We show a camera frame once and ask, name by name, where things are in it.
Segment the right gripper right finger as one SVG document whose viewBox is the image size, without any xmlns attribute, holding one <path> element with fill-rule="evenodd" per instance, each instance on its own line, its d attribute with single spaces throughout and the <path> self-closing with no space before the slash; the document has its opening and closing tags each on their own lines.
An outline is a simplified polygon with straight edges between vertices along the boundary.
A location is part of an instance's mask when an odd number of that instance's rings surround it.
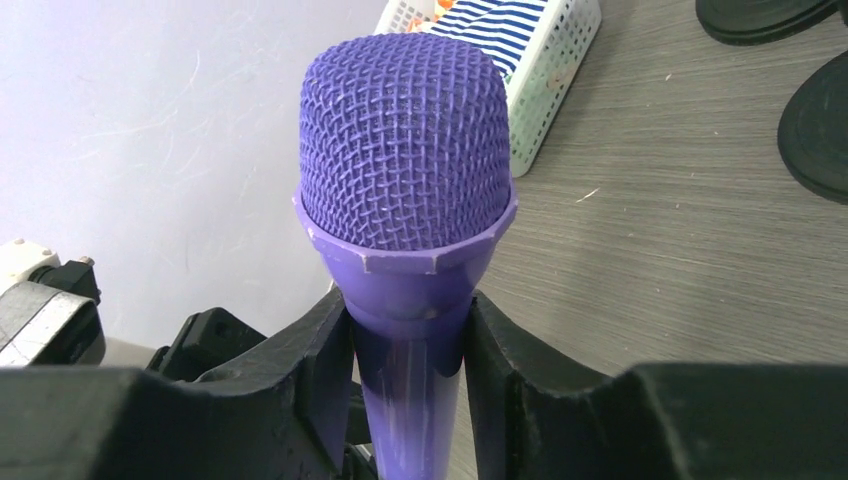
<svg viewBox="0 0 848 480">
<path fill-rule="evenodd" d="M 465 372 L 482 479 L 843 479 L 847 369 L 659 362 L 605 376 L 478 295 Z"/>
</svg>

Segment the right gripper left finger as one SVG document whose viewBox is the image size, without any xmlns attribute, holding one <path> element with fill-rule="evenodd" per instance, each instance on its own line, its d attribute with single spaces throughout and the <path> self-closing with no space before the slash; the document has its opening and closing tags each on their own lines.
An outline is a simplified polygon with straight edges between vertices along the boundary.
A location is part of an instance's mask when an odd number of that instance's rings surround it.
<svg viewBox="0 0 848 480">
<path fill-rule="evenodd" d="M 338 291 L 194 382 L 137 368 L 1 375 L 5 479 L 338 479 L 352 373 Z"/>
</svg>

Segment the purple microphone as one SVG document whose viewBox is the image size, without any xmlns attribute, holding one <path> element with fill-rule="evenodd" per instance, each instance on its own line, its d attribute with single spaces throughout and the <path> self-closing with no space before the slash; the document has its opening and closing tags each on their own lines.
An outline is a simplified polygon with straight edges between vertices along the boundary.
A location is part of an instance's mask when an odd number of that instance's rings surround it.
<svg viewBox="0 0 848 480">
<path fill-rule="evenodd" d="M 308 66 L 297 215 L 353 319 L 378 474 L 447 475 L 474 290 L 517 211 L 505 84 L 472 44 L 356 38 Z"/>
</svg>

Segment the black mic stand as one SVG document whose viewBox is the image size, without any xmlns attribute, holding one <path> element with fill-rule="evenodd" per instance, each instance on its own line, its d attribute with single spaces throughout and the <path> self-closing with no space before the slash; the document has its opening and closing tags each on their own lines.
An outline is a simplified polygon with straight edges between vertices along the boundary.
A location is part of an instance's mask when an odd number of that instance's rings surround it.
<svg viewBox="0 0 848 480">
<path fill-rule="evenodd" d="M 835 14 L 829 0 L 697 0 L 703 30 L 731 46 L 755 46 L 801 33 Z"/>
<path fill-rule="evenodd" d="M 847 54 L 833 58 L 792 95 L 777 129 L 780 156 L 812 193 L 847 203 Z"/>
</svg>

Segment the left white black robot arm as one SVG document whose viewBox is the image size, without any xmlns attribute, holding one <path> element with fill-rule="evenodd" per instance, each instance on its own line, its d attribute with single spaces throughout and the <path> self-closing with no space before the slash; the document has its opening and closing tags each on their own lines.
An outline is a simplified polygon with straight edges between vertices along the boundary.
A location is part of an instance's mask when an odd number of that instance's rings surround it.
<svg viewBox="0 0 848 480">
<path fill-rule="evenodd" d="M 15 239 L 1 247 L 1 365 L 100 364 L 107 341 L 98 307 L 101 291 L 88 258 L 62 262 L 42 245 Z M 223 308 L 191 315 L 147 369 L 194 381 L 247 352 L 265 336 Z"/>
</svg>

